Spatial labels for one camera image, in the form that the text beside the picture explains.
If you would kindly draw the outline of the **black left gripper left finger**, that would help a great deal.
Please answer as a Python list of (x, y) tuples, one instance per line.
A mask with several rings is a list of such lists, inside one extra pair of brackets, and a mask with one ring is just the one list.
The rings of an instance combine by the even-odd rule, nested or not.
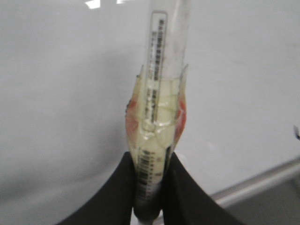
[(129, 225), (135, 194), (135, 170), (125, 152), (108, 181), (60, 225)]

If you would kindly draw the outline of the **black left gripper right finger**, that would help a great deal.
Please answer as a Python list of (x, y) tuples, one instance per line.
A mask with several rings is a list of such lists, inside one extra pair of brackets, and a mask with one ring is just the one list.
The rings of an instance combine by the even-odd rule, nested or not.
[(220, 207), (186, 171), (175, 153), (162, 185), (165, 225), (242, 225)]

